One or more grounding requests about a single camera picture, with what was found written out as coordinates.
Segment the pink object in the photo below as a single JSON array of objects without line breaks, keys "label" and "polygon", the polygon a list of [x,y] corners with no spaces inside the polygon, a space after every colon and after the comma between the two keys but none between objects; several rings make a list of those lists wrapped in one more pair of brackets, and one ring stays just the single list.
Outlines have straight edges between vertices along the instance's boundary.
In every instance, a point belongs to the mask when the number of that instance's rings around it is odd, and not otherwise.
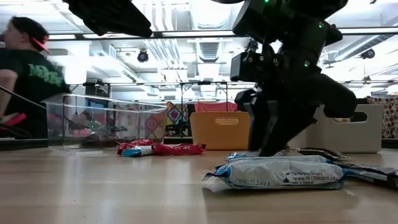
[{"label": "pink object", "polygon": [[195,111],[196,112],[234,112],[237,110],[238,106],[235,103],[225,102],[225,103],[196,103]]}]

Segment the security camera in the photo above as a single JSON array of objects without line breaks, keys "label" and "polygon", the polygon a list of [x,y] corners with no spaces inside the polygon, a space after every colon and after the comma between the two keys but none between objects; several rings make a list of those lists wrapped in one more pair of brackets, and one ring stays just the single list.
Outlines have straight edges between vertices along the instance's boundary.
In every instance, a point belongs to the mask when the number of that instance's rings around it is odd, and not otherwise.
[{"label": "security camera", "polygon": [[370,58],[374,58],[374,55],[375,55],[374,50],[373,49],[369,49],[369,50],[361,53],[360,56],[361,56],[362,59],[367,59],[367,58],[370,59]]},{"label": "security camera", "polygon": [[141,63],[147,62],[149,59],[147,50],[140,50],[137,60]]}]

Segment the ceiling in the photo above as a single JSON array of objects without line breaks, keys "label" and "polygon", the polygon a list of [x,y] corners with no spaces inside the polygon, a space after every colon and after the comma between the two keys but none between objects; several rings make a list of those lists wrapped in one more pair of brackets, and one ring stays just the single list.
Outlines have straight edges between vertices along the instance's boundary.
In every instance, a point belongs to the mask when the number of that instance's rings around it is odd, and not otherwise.
[{"label": "ceiling", "polygon": [[[133,3],[151,21],[152,30],[160,31],[230,30],[242,5],[222,5],[210,0],[133,0]],[[363,0],[349,0],[344,9],[328,18],[328,22],[336,24],[339,28],[393,27],[398,26],[397,11],[398,0],[377,0],[375,4]],[[62,34],[92,33],[79,18],[71,14],[68,5],[61,0],[0,1],[0,30],[4,30],[8,20],[15,15],[28,16],[42,23],[51,34],[54,34],[50,39],[57,37],[62,40]],[[60,49],[68,51],[74,48],[76,42],[78,41],[49,43],[54,60],[74,57],[74,54],[61,53]],[[118,61],[118,66],[121,65],[123,69],[131,72],[136,80],[143,82],[229,81],[231,58],[242,52],[248,42],[249,39],[243,37],[93,40],[90,42],[90,55],[111,55],[113,60]],[[279,45],[280,43],[274,43],[272,46],[277,49]],[[149,55],[147,62],[140,63],[137,60],[140,49],[147,50]],[[375,51],[374,58],[366,60],[358,58],[360,53],[369,49]],[[395,60],[397,49],[398,38],[393,35],[345,35],[342,41],[325,47],[319,66],[323,68],[325,74],[338,81],[362,80],[368,75],[372,80],[392,80],[398,78],[398,71],[395,68],[398,65]],[[87,69],[89,78],[100,78],[113,83],[132,82],[124,77],[121,69],[116,70],[110,66],[113,62],[97,58],[88,63],[90,63]],[[379,90],[392,84],[379,83],[371,87],[373,90]],[[173,92],[174,87],[161,88],[161,91]],[[347,87],[355,91],[363,89],[363,85],[347,85]],[[144,90],[139,87],[119,86],[113,88],[113,91]],[[194,89],[194,92],[198,91],[206,92],[200,87]]]}]

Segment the transparent storage container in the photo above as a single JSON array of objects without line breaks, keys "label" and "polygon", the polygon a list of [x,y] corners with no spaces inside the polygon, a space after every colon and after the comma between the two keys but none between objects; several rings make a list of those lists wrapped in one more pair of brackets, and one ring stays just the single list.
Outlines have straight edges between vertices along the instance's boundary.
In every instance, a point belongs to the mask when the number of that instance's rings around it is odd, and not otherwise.
[{"label": "transparent storage container", "polygon": [[49,148],[56,151],[101,154],[118,142],[164,138],[166,106],[64,93],[43,103]]}]

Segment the person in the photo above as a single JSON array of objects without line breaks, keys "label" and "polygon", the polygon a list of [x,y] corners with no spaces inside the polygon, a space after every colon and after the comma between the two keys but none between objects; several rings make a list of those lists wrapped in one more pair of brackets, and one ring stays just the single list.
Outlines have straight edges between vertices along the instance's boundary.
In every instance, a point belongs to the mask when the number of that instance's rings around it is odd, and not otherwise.
[{"label": "person", "polygon": [[[13,17],[4,33],[5,49],[0,51],[0,85],[41,105],[46,98],[69,93],[63,75],[41,54],[49,53],[45,46],[48,39],[49,33],[38,22]],[[0,90],[0,123],[19,114],[25,114],[26,119],[15,124],[17,128],[35,139],[47,138],[46,110]]]}]

